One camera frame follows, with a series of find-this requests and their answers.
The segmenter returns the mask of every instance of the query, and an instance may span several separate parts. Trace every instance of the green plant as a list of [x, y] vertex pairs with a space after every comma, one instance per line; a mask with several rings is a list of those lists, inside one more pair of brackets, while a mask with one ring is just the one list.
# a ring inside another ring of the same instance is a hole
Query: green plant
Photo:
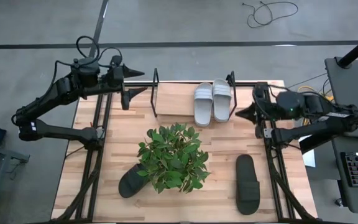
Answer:
[[176, 123], [170, 127], [161, 126], [150, 129], [147, 136], [151, 142], [139, 143], [138, 157], [146, 170], [138, 171], [148, 178], [154, 189], [161, 193], [164, 189], [179, 188], [179, 192], [191, 192], [203, 187], [201, 180], [210, 175], [206, 171], [205, 161], [208, 152], [200, 151], [199, 133], [193, 127]]

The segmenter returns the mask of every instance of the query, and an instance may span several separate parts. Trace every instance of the concrete floor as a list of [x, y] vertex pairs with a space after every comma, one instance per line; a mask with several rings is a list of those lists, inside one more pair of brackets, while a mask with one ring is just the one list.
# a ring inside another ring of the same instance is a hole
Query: concrete floor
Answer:
[[[300, 7], [298, 14], [261, 29], [247, 27], [250, 9], [241, 7], [241, 2], [110, 0], [99, 42], [358, 40], [358, 1], [294, 1]], [[258, 2], [247, 1], [256, 6]], [[102, 0], [1, 0], [0, 44], [68, 44], [80, 35], [92, 36], [101, 3]], [[272, 9], [280, 15], [293, 8]], [[122, 53], [127, 66], [146, 73], [135, 80], [151, 80], [157, 67], [162, 80], [211, 80], [224, 78], [234, 70], [237, 80], [276, 79], [290, 86], [324, 73], [325, 58], [342, 56], [353, 47], [154, 48], [123, 49]], [[50, 218], [67, 141], [20, 141], [10, 117], [47, 89], [55, 60], [71, 62], [75, 57], [80, 57], [75, 49], [0, 50], [0, 127], [7, 130], [6, 148], [31, 155], [29, 163], [18, 168], [14, 180], [9, 175], [5, 177], [0, 192], [0, 223], [42, 222]], [[67, 67], [59, 67], [58, 77], [68, 71]], [[320, 89], [325, 79], [322, 76], [307, 85]], [[70, 127], [75, 108], [76, 103], [60, 106], [41, 119]], [[358, 214], [333, 204], [338, 198], [335, 182], [310, 182], [320, 218], [358, 223]]]

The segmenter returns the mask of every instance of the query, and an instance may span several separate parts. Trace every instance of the slipper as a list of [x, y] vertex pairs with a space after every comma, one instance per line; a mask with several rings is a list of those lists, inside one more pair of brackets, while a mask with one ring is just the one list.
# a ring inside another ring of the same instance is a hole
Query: slipper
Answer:
[[230, 116], [231, 89], [223, 79], [216, 79], [212, 85], [214, 117], [217, 122], [226, 122]]
[[194, 120], [197, 126], [207, 127], [211, 121], [212, 85], [201, 83], [194, 92]]
[[127, 171], [119, 181], [118, 192], [123, 198], [134, 196], [149, 182], [147, 178], [137, 174], [138, 171], [146, 170], [142, 164], [135, 164]]
[[259, 208], [260, 190], [254, 162], [250, 155], [240, 155], [236, 161], [237, 209], [243, 215], [255, 213]]

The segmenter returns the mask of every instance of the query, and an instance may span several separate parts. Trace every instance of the black slide sandal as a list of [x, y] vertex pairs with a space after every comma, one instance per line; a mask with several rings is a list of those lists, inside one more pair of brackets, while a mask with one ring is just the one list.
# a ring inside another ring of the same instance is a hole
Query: black slide sandal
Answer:
[[142, 164], [135, 164], [127, 171], [119, 181], [118, 192], [123, 198], [134, 196], [149, 182], [147, 178], [137, 174], [138, 171], [146, 170]]
[[260, 190], [254, 161], [250, 155], [240, 155], [236, 161], [236, 203], [243, 215], [251, 215], [259, 208]]

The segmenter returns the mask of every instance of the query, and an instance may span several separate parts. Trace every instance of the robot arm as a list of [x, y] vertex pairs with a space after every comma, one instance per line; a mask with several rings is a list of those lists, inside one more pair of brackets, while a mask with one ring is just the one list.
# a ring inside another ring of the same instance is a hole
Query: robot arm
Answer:
[[276, 96], [276, 103], [271, 103], [264, 96], [264, 90], [271, 87], [278, 86], [258, 83], [252, 94], [254, 102], [248, 108], [238, 111], [236, 115], [254, 124], [258, 119], [276, 121], [307, 118], [318, 122], [293, 129], [257, 127], [255, 133], [258, 138], [265, 136], [271, 138], [275, 145], [286, 146], [302, 136], [321, 135], [332, 138], [358, 128], [358, 109], [354, 105], [335, 105], [318, 93], [297, 93], [288, 89]]
[[145, 88], [125, 91], [124, 78], [136, 77], [144, 73], [129, 69], [124, 64], [111, 67], [105, 75], [98, 77], [100, 73], [98, 61], [87, 64], [92, 60], [93, 58], [74, 59], [71, 72], [67, 76], [58, 79], [44, 96], [36, 98], [16, 111], [15, 123], [18, 126], [26, 124], [58, 105], [68, 105], [76, 101], [78, 97], [86, 99], [87, 96], [103, 93], [121, 93], [122, 108], [128, 110], [131, 98], [144, 91]]
[[73, 64], [67, 64], [71, 68], [68, 75], [59, 78], [43, 96], [18, 109], [12, 116], [12, 123], [19, 127], [19, 138], [23, 141], [36, 141], [41, 138], [77, 140], [84, 144], [85, 149], [99, 149], [101, 136], [98, 136], [98, 130], [95, 128], [79, 130], [50, 126], [38, 117], [59, 105], [68, 105], [78, 97], [86, 99], [91, 95], [115, 92], [121, 94], [122, 109], [128, 110], [131, 99], [147, 88], [125, 90], [124, 79], [144, 73], [130, 69], [125, 64], [121, 65], [121, 56], [114, 56], [111, 61], [107, 73], [101, 76], [99, 66], [106, 66], [99, 65], [95, 58], [74, 59]]

